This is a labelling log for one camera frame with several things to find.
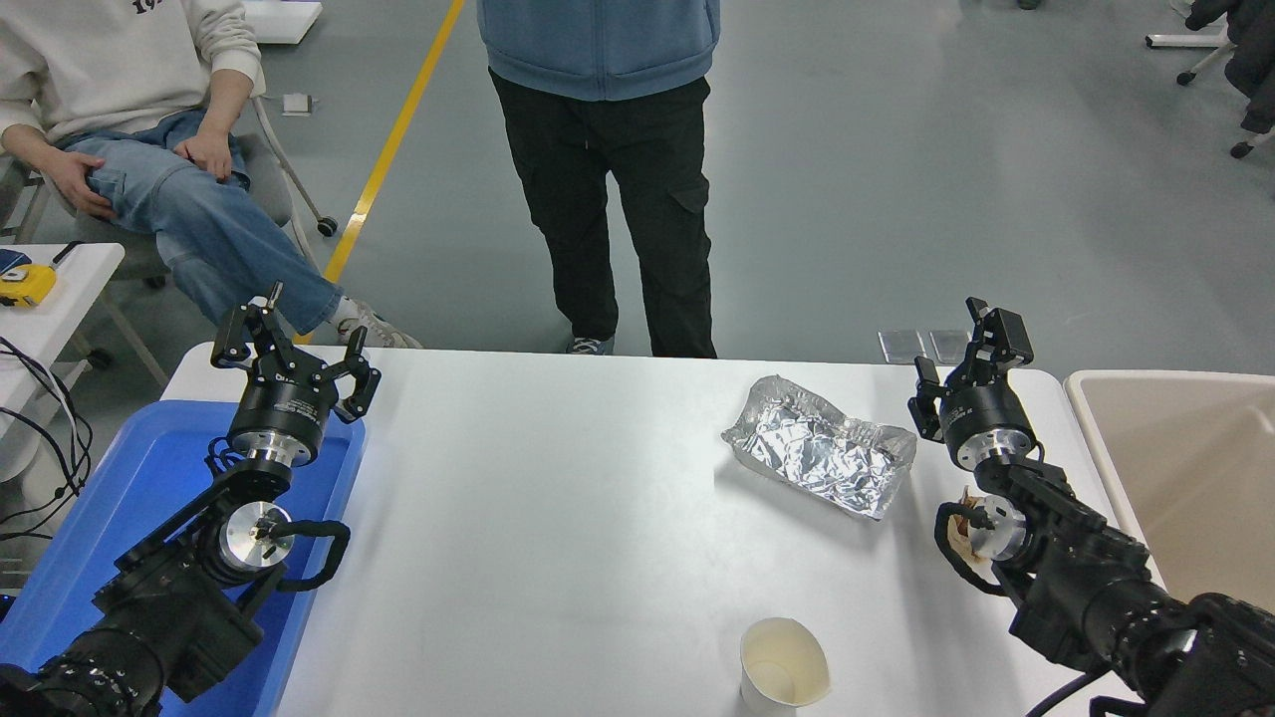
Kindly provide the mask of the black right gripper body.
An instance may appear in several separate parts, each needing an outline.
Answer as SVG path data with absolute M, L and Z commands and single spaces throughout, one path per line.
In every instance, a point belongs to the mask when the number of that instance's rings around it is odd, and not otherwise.
M 1033 427 L 1009 376 L 986 384 L 945 381 L 938 401 L 938 443 L 958 449 L 975 435 L 994 430 L 1021 434 L 1033 449 Z

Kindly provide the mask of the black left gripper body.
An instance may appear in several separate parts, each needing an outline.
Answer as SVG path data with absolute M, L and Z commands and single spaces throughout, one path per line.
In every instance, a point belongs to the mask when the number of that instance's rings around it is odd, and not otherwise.
M 312 373 L 251 373 L 227 439 L 235 452 L 275 452 L 286 459 L 316 459 L 329 413 L 337 404 L 337 383 L 312 381 Z

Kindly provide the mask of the seated person's left hand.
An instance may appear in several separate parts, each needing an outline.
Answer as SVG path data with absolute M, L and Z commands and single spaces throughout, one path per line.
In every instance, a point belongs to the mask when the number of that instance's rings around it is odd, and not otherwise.
M 217 182 L 226 182 L 233 172 L 233 153 L 229 148 L 229 131 L 221 128 L 200 128 L 195 137 L 187 137 L 173 147 L 178 154 L 207 171 Z

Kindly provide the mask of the seated person's right hand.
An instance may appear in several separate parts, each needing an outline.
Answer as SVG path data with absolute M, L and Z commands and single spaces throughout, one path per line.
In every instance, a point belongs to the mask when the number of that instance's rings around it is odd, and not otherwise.
M 105 165 L 106 161 L 96 154 L 50 148 L 45 159 L 38 163 L 38 172 L 54 182 L 61 196 L 68 199 L 78 213 L 101 221 L 113 221 L 116 218 L 113 205 L 88 182 L 88 176 Z

